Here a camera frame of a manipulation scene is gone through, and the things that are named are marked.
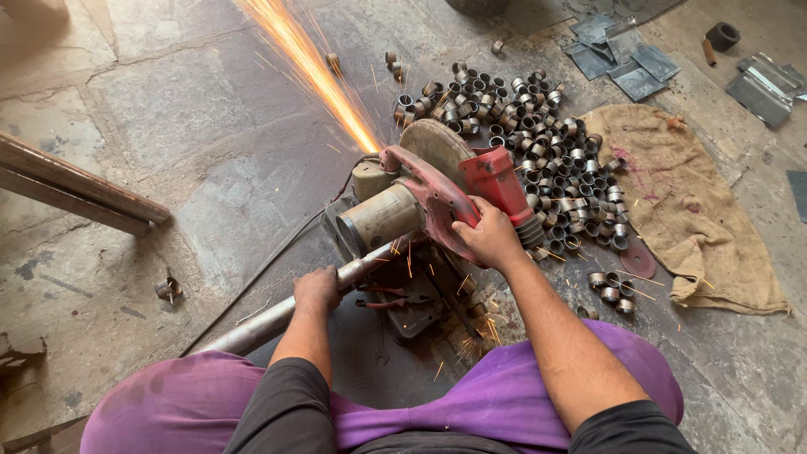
steel tube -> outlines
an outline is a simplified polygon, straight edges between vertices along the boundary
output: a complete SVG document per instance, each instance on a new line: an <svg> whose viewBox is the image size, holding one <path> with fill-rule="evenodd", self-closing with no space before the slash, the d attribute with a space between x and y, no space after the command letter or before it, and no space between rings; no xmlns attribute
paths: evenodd
<svg viewBox="0 0 807 454"><path fill-rule="evenodd" d="M425 235L419 230L407 233L401 238L398 251L403 255L410 244L413 246L420 244L424 239ZM372 271L383 267L388 263L387 260L392 260L394 252L390 248L391 244L392 242L389 242L361 259L355 259L339 268L337 271L339 292L341 294L349 292L353 284ZM208 343L199 351L217 350L245 356L283 334L289 326L291 316L294 313L295 298L292 295Z"/></svg>

burlap sack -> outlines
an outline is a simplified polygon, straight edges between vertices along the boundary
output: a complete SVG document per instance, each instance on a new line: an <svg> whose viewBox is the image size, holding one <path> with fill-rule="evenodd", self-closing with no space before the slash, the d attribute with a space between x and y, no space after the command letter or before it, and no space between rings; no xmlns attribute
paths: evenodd
<svg viewBox="0 0 807 454"><path fill-rule="evenodd" d="M619 177L630 224L676 276L672 301L749 314L790 309L762 239L681 119L641 104L581 118L586 132L603 137L601 165L616 157L630 164Z"/></svg>

dirty floor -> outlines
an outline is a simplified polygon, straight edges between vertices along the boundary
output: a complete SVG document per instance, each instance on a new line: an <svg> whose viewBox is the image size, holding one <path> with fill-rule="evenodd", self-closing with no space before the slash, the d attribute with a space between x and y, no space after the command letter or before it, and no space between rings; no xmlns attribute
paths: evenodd
<svg viewBox="0 0 807 454"><path fill-rule="evenodd" d="M43 335L48 343L43 367L0 394L0 440L88 414L119 380L176 356L332 197L360 154L318 104L267 67L261 57L278 68L282 62L232 2L66 3L71 23L63 35L0 67L0 130L164 204L173 217L133 238L0 191L0 330L12 342ZM588 81L563 54L575 19L521 36L501 19L471 19L438 0L307 5L386 143L397 138L391 102L403 89L384 67L387 50L408 65L410 94L431 78L449 81L450 64L465 59L508 81L546 69L550 80L567 83L564 116L629 102L607 76ZM709 68L700 41L719 21L739 29L742 40ZM734 63L760 51L807 74L805 22L800 0L688 0L640 26L682 68L669 89L643 102L696 131L767 245L793 306L789 316L742 316L674 307L660 287L641 287L656 301L641 301L634 316L600 311L667 357L684 391L682 431L700 452L807 452L807 225L798 221L785 176L807 170L807 106L798 103L771 130L723 91ZM7 25L0 13L0 30ZM14 39L7 35L0 33L0 43ZM488 51L496 39L505 43L498 57ZM570 305L596 298L566 279L582 283L587 272L617 264L598 251L592 257L541 263ZM212 335L288 296L292 277L339 261L322 228L311 227ZM165 267L184 288L173 306L153 293ZM656 278L669 284L661 268ZM497 301L491 310L509 320L499 326L502 341L522 340L500 277L491 272L480 282L478 297ZM452 326L433 342L389 347L384 366L372 360L374 347L349 341L383 338L373 315L344 307L334 318L334 355L353 361L337 370L334 387L356 399L376 396L360 403L439 397L472 365L456 364L462 333ZM443 361L450 367L433 380ZM390 368L376 375L383 383L356 379L374 368Z"/></svg>

black cable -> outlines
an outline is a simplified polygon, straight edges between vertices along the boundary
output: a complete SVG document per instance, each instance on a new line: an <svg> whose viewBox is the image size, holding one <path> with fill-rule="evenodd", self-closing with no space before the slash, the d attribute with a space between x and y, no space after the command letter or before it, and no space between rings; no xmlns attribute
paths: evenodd
<svg viewBox="0 0 807 454"><path fill-rule="evenodd" d="M354 169L354 168L356 168L356 166L358 166L358 165L359 165L359 164L361 164L362 162L366 161L367 159L374 159L374 158L375 158L375 159L378 159L378 153L370 153L370 154L366 154L366 155L362 156L361 158L359 158L359 159L356 161L356 163L355 163L355 164L353 164L353 167L350 167L350 173L348 174L348 178L345 180L345 184L344 184L344 185L342 185L342 188L339 190L339 193L337 194L337 196L336 196L336 197L334 197L333 199L331 199L331 201L329 202L330 204L332 204L333 202L336 202L336 201L337 201L337 200L338 200L338 199L339 199L339 198L342 196L342 194L344 194L344 193L345 193L345 190L346 190L346 189L347 189L347 187L348 187L348 183L350 183L350 178L353 176L353 169ZM207 324L207 326L205 327L205 329L204 329L204 330L202 330L202 332L201 332L201 333L199 333L199 335L197 335L197 336L196 336L196 338L194 338L194 340L192 340L192 341L190 342L190 344L188 344L188 346L187 346L187 347L185 347L185 350L183 350L183 351L182 351L182 353L179 355L179 357L180 357L180 358L182 358L183 356L187 355L187 354L188 354L188 351L190 351L190 349L191 349L191 348L193 348L193 347L196 345L196 343L197 343L197 342L198 342L198 341L199 341L199 340L200 340L200 339L201 339L201 338L202 338L202 337L203 337L205 334L207 334L208 332L210 332L211 328L212 328L213 326L215 326L215 324L216 324L216 323L218 323L218 322L220 322L220 321L221 321L222 317L224 317L224 315L225 315L225 314L226 314L226 313L227 313L227 312L230 310L230 308L231 308L231 307L232 307L232 306L233 306L233 305L234 305L234 304L235 304L235 303L236 303L238 300L240 300L240 299L241 299L241 297L242 297L242 296L243 296L243 295L244 295L244 294L247 292L247 290L249 290L249 288L251 288L251 287L252 287L252 285L253 285L253 284L255 284L255 281L256 281L256 280L257 280L259 277L261 277L261 275L263 275L263 273L264 273L264 272L265 272L265 271L266 271L266 270L269 268L269 266L270 266L272 263L274 263L274 261L275 261L275 260L277 260L277 259L278 259L278 257L280 257L280 256L281 256L281 255L282 255L284 252L286 252L286 250L289 248L289 246L291 246L292 244L294 244L295 240L296 240L296 239L297 239L297 237L298 237L298 236L299 236L299 235L300 235L300 234L303 232L303 230L305 230L305 229L306 229L306 227L308 227L308 226L309 226L309 225L310 225L310 224L311 224L311 223L312 223L312 222L313 222L313 221L314 221L316 218L320 217L320 216L322 215L322 213L324 213L324 212L325 212L325 208L322 208L322 209L321 209L321 210L319 210L319 211L318 211L318 212L317 212L317 213L316 213L314 216L311 216L310 218L308 218L308 220L307 220L307 221L305 221L305 224L303 224L303 226L302 226L302 227L300 227L299 229L297 229L297 231L295 232L295 234L294 234L294 235L292 235L292 236L291 236L291 238L289 238L288 240L286 240L286 242L285 242L285 243L283 243L283 246L281 246L281 247L280 247L280 249L279 249L277 252L275 252L274 254L272 254L272 256L271 256L271 257L269 257L269 258L268 258L268 259L267 259L267 260L266 260L266 261L263 263L263 265L262 265L262 266L261 266L261 267L258 269L258 271L257 271L257 272L256 272L256 273L255 273L255 274L254 274L254 275L253 275L251 278L249 278L249 280L247 281L247 284L246 284L246 285L245 285L245 286L244 286L244 287L241 289L241 291L240 291L240 292L238 292L238 294L237 294L237 295L236 295L234 298L232 298L232 300L231 300L229 303L227 303L227 305L226 305L226 306L224 306L224 309L222 309L222 310L221 310L221 312L219 313L219 315L217 315L217 316L216 316L216 318L214 318L212 322L210 322L209 324Z"/></svg>

hand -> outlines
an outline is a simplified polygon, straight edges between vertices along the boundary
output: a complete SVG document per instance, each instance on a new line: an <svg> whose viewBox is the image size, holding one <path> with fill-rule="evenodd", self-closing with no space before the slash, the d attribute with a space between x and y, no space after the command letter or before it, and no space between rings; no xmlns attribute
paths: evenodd
<svg viewBox="0 0 807 454"><path fill-rule="evenodd" d="M475 229L461 221L455 221L451 225L468 245L468 249L482 260L482 263L502 274L505 274L509 267L521 266L525 260L529 260L507 214L482 197L475 195L469 197L482 215L482 220Z"/></svg>
<svg viewBox="0 0 807 454"><path fill-rule="evenodd" d="M297 309L327 309L339 307L342 297L337 288L337 267L317 268L303 277L294 278Z"/></svg>

